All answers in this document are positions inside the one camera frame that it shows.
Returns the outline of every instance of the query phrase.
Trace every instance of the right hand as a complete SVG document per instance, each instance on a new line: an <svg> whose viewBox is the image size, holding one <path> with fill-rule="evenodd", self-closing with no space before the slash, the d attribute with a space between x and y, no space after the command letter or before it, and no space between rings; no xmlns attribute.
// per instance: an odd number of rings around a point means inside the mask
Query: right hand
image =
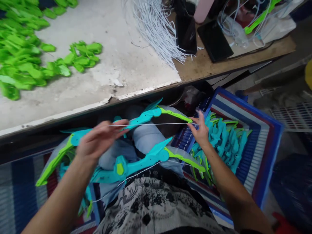
<svg viewBox="0 0 312 234"><path fill-rule="evenodd" d="M198 124L199 129L196 130L196 128L191 123L188 123L187 125L191 129L197 143L200 146L203 146L205 144L209 144L209 140L208 140L209 128L205 125L205 118L204 118L204 114L202 113L202 111L200 110L197 112L198 112L199 118L190 118L190 119Z"/></svg>

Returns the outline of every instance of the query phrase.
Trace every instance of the finger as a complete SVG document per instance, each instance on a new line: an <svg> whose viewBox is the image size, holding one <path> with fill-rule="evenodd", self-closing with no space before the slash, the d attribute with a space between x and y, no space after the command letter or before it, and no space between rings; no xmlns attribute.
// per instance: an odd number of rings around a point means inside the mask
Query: finger
<svg viewBox="0 0 312 234"><path fill-rule="evenodd" d="M93 130L100 129L100 128L108 126L108 125L112 125L111 121L103 121L103 122L99 123L97 126L95 126L93 128Z"/></svg>
<svg viewBox="0 0 312 234"><path fill-rule="evenodd" d="M199 124L205 124L205 117L202 111L197 111L198 112L198 117L199 117Z"/></svg>
<svg viewBox="0 0 312 234"><path fill-rule="evenodd" d="M127 119L118 120L117 122L113 123L113 125L128 125L128 124L129 124L129 120Z"/></svg>
<svg viewBox="0 0 312 234"><path fill-rule="evenodd" d="M187 126L191 129L193 135L196 133L196 128L191 123L187 123Z"/></svg>
<svg viewBox="0 0 312 234"><path fill-rule="evenodd" d="M89 142L94 140L95 138L99 137L101 134L109 133L113 129L110 129L108 125L110 124L110 121L104 121L106 123L100 123L95 128L93 128L88 134L84 136L85 141Z"/></svg>
<svg viewBox="0 0 312 234"><path fill-rule="evenodd" d="M129 129L125 129L125 130L123 130L123 131L121 131L121 132L118 132L118 133L116 134L115 139L118 139L119 137L121 137L123 134L126 134L127 132L129 132Z"/></svg>
<svg viewBox="0 0 312 234"><path fill-rule="evenodd" d="M199 119L198 118L194 118L194 117L190 117L191 120L193 120L195 123L199 123Z"/></svg>

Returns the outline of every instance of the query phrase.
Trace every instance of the blue plastic basket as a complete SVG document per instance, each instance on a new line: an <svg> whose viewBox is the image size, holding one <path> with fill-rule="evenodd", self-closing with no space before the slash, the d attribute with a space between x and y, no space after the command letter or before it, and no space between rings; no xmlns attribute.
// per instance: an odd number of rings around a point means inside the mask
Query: blue plastic basket
<svg viewBox="0 0 312 234"><path fill-rule="evenodd" d="M221 87L215 90L210 100L201 102L198 108L205 111L205 117L211 110L224 119L238 121L245 129L253 130L248 137L236 176L262 209L284 129L283 125ZM171 145L189 153L194 142L191 130L185 126L175 136ZM203 181L196 182L193 178L190 180L189 176L192 175L190 167L184 167L184 171L187 179L191 181L190 186L203 195L212 212L233 224L229 211L218 192L209 188Z"/></svg>
<svg viewBox="0 0 312 234"><path fill-rule="evenodd" d="M312 233L312 157L293 154L273 169L270 188L286 219Z"/></svg>

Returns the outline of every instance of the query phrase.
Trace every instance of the jeans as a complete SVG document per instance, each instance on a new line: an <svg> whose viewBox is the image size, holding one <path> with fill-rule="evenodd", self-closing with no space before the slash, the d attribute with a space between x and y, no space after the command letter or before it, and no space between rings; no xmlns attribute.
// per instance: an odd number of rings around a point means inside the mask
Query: jeans
<svg viewBox="0 0 312 234"><path fill-rule="evenodd" d="M143 107L130 106L125 112L125 118L129 120L137 118L143 111ZM147 154L156 144L166 139L155 125L138 126L132 129L128 135L134 140L135 147L143 154ZM123 155L125 159L131 163L140 160L140 158L137 157L132 142L128 138L121 137L100 157L98 164L104 170L113 170L116 158L120 155ZM171 158L170 160L178 162L176 158ZM160 165L168 170L174 171L180 177L184 177L181 164L166 161L161 162ZM104 207L107 207L107 205L118 196L119 191L124 188L124 183L121 185L119 184L120 182L99 184L101 197L106 195L102 199Z"/></svg>

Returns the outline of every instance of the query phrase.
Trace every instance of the black phone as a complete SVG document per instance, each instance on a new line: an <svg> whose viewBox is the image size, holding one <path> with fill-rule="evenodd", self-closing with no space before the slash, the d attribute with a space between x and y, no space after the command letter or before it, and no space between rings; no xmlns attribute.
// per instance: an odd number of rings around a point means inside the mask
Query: black phone
<svg viewBox="0 0 312 234"><path fill-rule="evenodd" d="M190 16L177 15L176 25L176 44L181 51L187 54L197 53L195 20Z"/></svg>
<svg viewBox="0 0 312 234"><path fill-rule="evenodd" d="M199 27L197 32L212 62L219 62L234 54L217 21Z"/></svg>

